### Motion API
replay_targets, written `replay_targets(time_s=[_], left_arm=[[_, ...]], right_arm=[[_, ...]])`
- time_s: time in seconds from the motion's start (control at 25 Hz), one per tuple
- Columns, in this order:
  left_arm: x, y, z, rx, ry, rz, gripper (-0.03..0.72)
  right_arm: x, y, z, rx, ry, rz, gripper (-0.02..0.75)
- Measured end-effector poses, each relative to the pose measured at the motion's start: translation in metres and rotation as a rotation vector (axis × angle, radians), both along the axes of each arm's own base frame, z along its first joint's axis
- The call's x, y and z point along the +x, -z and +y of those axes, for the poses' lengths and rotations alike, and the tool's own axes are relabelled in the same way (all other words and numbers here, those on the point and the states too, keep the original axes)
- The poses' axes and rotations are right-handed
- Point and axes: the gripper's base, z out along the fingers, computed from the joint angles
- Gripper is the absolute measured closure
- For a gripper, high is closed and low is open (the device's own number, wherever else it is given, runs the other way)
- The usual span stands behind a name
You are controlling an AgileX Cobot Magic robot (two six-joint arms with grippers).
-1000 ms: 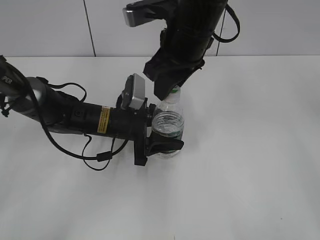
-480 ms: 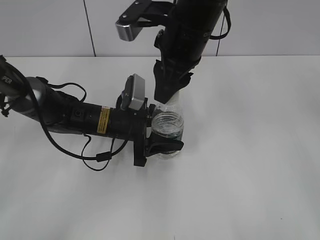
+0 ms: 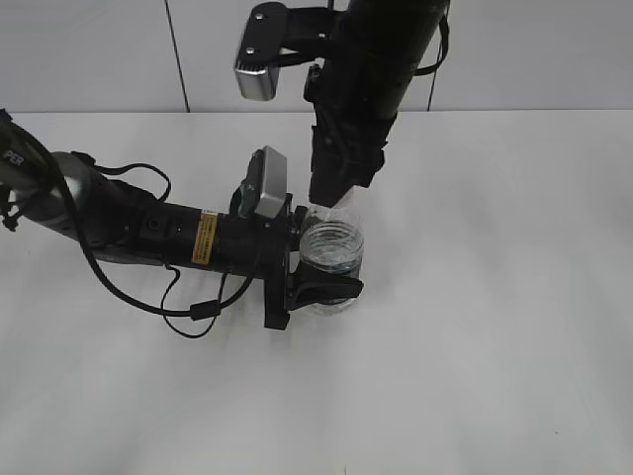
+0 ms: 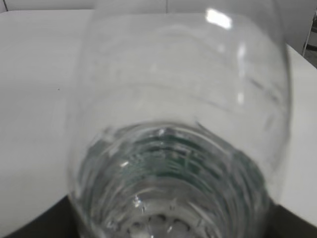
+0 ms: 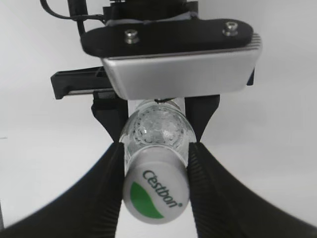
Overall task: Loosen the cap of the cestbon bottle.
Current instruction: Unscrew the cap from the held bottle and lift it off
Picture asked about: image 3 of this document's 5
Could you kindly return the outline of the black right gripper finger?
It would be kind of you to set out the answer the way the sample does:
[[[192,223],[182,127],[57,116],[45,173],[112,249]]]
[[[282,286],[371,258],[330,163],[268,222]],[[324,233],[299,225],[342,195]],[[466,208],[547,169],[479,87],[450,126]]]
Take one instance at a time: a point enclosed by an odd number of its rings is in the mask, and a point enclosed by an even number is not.
[[[346,164],[312,164],[309,189],[311,204],[334,207],[352,187],[349,167]]]

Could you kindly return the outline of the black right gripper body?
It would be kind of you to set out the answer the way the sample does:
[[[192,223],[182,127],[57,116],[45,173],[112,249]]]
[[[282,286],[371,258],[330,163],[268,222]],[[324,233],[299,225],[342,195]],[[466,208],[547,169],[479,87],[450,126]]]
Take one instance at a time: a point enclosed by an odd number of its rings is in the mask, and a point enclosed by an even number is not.
[[[397,117],[346,118],[326,101],[324,83],[323,68],[312,64],[304,87],[304,99],[313,105],[316,116],[311,172],[345,187],[367,188],[385,165],[384,147]]]

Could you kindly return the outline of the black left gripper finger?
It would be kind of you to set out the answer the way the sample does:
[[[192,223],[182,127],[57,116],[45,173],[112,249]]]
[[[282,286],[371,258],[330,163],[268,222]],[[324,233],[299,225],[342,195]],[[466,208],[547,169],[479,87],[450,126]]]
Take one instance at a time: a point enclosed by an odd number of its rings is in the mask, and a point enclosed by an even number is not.
[[[290,275],[289,310],[296,311],[314,305],[336,305],[357,298],[364,283],[353,277],[320,271]]]
[[[316,223],[316,206],[297,206],[292,216],[291,247],[299,247],[303,234]]]

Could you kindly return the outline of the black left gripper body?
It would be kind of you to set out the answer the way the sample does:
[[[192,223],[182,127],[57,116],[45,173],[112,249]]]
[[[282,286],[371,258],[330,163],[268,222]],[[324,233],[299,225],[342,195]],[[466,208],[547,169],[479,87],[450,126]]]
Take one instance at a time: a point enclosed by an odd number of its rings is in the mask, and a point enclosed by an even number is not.
[[[238,208],[243,199],[232,195],[229,211],[219,223],[217,235],[218,272],[243,276],[245,280],[229,297],[221,298],[223,309],[236,303],[250,284],[263,282],[264,327],[283,331],[290,321],[287,304],[287,280],[290,267],[290,241],[293,195],[285,196],[281,211],[274,219],[258,215],[243,218]]]

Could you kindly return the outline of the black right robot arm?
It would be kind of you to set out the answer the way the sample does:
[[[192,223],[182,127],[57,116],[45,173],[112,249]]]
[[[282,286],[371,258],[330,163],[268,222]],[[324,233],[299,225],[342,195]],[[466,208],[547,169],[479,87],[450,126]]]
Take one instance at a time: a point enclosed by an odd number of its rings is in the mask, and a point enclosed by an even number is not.
[[[446,1],[352,1],[338,14],[330,57],[313,65],[304,97],[313,105],[309,200],[327,208],[354,187],[367,188],[385,164],[399,108],[433,35],[449,46]]]

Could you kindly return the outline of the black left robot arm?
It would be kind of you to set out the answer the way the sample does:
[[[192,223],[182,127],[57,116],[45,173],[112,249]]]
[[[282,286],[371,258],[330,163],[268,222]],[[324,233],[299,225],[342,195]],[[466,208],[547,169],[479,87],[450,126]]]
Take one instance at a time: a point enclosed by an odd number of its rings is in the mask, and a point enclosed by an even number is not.
[[[52,152],[1,116],[1,221],[29,220],[76,241],[101,284],[120,289],[103,264],[184,268],[239,276],[264,286],[264,325],[284,330],[293,311],[358,297],[362,281],[308,262],[293,263],[307,209],[287,192],[287,160],[272,147],[251,156],[229,208],[217,213],[171,203],[123,180],[123,169],[84,152]]]

